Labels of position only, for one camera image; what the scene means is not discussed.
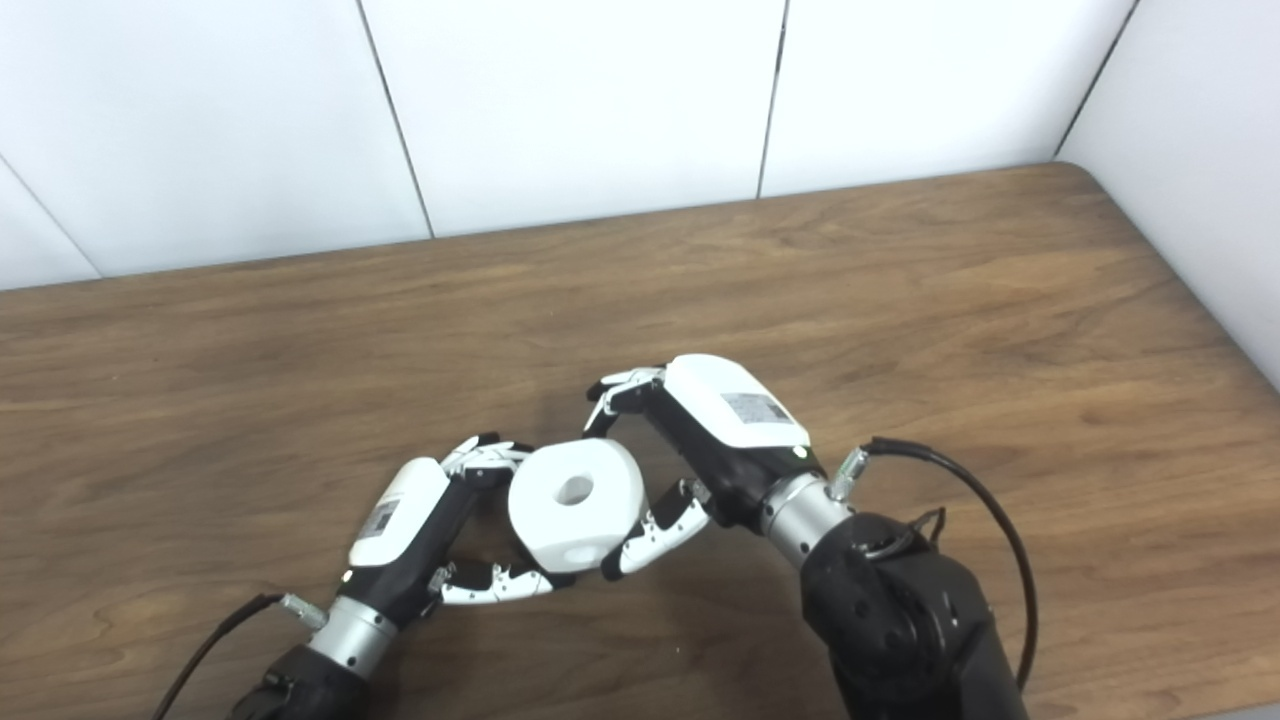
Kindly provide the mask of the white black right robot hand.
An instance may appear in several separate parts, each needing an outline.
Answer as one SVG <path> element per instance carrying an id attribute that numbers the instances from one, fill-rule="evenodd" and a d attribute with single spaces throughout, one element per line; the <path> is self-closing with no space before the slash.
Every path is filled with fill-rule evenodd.
<path id="1" fill-rule="evenodd" d="M 663 493 L 602 562 L 612 582 L 652 565 L 705 527 L 765 538 L 795 568 L 851 516 L 806 428 L 745 366 L 685 354 L 605 375 L 586 393 L 582 434 L 603 439 L 617 419 L 644 416 L 690 474 Z"/>

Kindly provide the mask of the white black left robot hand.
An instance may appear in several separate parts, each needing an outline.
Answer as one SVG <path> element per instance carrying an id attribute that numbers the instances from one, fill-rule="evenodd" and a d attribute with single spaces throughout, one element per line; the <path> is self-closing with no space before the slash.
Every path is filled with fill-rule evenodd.
<path id="1" fill-rule="evenodd" d="M 442 605 L 502 603 L 571 587 L 572 577 L 532 561 L 451 557 L 479 500 L 508 487 L 531 454 L 527 445 L 484 433 L 440 461 L 404 464 L 351 546 L 349 568 L 308 650 L 369 680 L 394 638 Z"/>

